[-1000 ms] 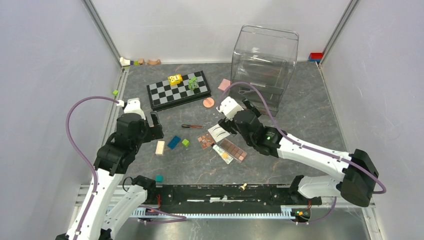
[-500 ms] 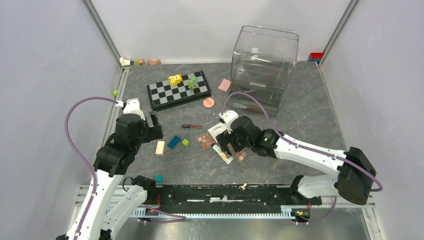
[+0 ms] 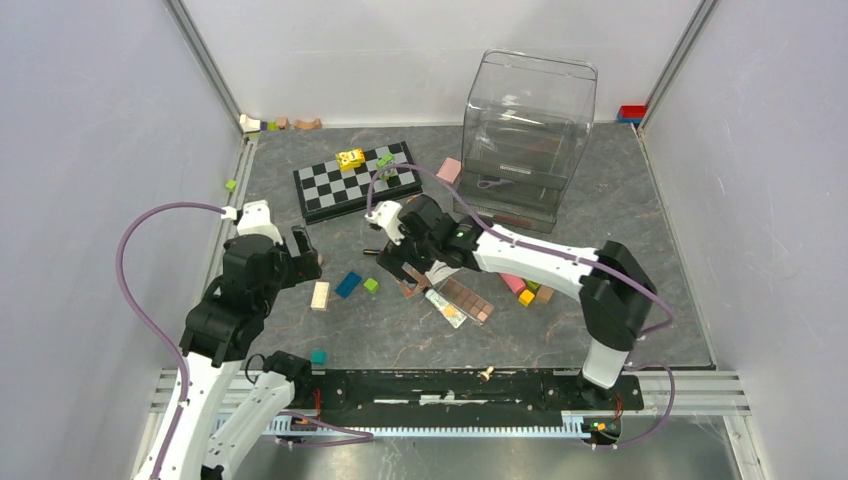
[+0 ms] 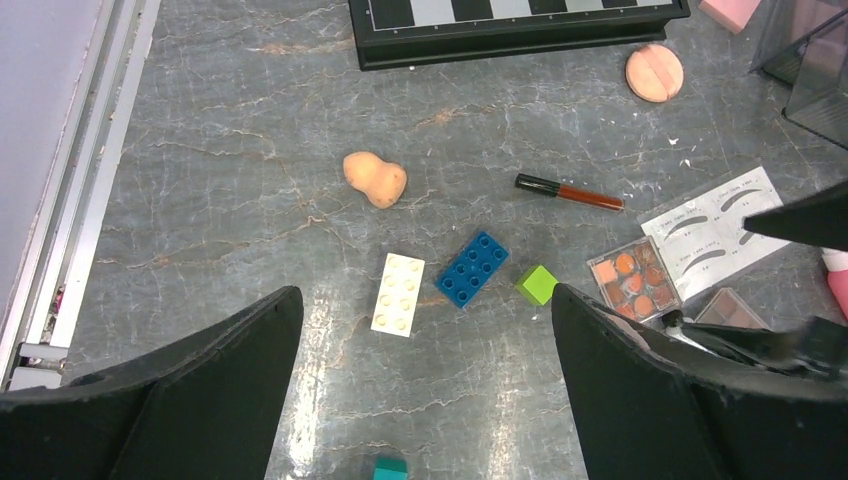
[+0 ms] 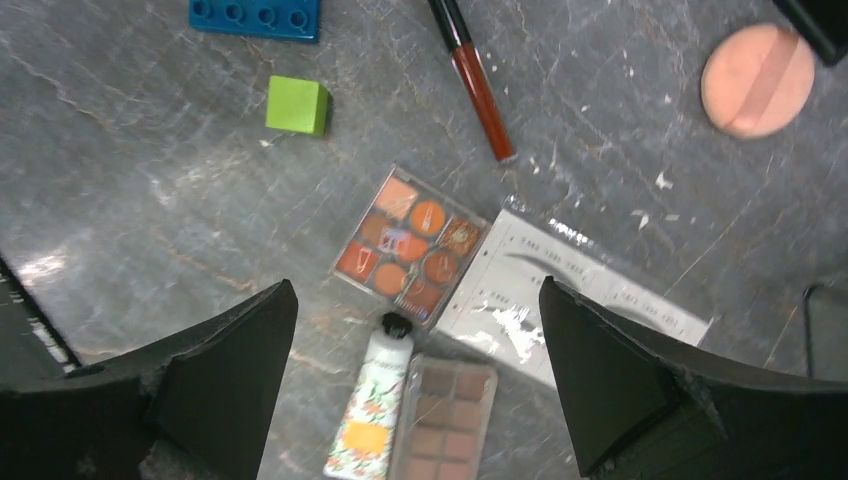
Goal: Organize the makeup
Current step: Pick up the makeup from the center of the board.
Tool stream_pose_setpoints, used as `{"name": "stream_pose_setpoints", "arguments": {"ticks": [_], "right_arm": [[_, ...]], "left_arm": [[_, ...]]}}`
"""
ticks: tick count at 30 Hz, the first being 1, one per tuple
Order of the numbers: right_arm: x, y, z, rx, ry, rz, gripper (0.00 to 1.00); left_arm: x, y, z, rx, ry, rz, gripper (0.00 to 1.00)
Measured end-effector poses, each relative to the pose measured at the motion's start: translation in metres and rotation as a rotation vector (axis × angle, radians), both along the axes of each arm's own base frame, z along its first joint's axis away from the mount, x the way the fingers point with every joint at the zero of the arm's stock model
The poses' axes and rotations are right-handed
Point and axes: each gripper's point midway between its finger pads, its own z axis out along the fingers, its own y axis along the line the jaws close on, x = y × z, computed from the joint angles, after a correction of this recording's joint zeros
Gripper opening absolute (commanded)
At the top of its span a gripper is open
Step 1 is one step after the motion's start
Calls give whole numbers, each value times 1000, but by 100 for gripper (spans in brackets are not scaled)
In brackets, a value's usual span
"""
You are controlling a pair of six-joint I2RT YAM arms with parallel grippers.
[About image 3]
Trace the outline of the small clear eyeshadow palette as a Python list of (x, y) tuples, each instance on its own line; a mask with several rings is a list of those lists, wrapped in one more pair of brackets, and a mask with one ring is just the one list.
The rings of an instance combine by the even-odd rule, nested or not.
[(411, 298), (422, 293), (431, 286), (427, 277), (414, 268), (405, 268), (404, 272), (408, 275), (408, 278), (396, 280), (396, 282), (405, 298)]

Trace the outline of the cream wooden block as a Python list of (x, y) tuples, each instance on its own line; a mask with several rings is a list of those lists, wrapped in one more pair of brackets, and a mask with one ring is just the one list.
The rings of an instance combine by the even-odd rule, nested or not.
[(330, 284), (325, 281), (318, 281), (313, 288), (313, 294), (310, 302), (310, 308), (313, 311), (326, 311), (328, 308)]

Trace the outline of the blue block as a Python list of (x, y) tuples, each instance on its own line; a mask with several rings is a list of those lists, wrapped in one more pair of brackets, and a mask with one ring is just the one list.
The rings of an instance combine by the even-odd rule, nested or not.
[(347, 299), (350, 297), (350, 295), (361, 282), (362, 277), (358, 273), (354, 271), (349, 271), (345, 275), (345, 277), (338, 283), (334, 292), (340, 298)]

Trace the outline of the brown eyeshadow palette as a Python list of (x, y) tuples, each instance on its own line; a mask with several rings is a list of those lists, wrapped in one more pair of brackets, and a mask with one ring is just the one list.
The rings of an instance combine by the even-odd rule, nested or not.
[(494, 313), (493, 304), (453, 278), (444, 280), (437, 287), (437, 291), (478, 324), (485, 323)]

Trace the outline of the pink bottle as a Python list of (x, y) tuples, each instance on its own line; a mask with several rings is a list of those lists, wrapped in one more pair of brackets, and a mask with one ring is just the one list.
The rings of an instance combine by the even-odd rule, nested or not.
[(527, 289), (524, 280), (518, 276), (500, 273), (500, 277), (516, 296), (520, 296)]

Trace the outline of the clear acrylic makeup organizer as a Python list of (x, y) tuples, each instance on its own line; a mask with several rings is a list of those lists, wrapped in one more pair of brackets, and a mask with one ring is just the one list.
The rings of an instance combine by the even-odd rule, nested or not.
[[(591, 136), (597, 80), (588, 62), (486, 51), (463, 119), (463, 201), (497, 223), (551, 233)], [(479, 189), (482, 179), (513, 184)]]

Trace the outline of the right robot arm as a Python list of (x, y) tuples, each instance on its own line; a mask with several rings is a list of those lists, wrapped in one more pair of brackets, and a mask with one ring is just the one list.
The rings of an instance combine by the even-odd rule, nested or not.
[(578, 396), (591, 408), (617, 396), (618, 378), (657, 299), (653, 282), (624, 245), (569, 247), (475, 215), (456, 220), (427, 195), (384, 201), (365, 219), (388, 237), (379, 265), (403, 281), (411, 280), (411, 270), (425, 274), (441, 263), (530, 280), (577, 301), (590, 336)]

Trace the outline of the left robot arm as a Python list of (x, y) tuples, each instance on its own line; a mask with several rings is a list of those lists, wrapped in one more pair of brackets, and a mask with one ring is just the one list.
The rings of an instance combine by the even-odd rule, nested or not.
[(272, 419), (285, 407), (302, 407), (314, 394), (309, 360), (277, 351), (221, 428), (215, 426), (232, 380), (252, 342), (264, 329), (278, 293), (321, 275), (319, 254), (306, 229), (293, 228), (299, 253), (262, 233), (240, 235), (225, 244), (223, 272), (188, 314), (179, 351), (188, 373), (177, 379), (169, 416), (139, 479), (231, 479)]

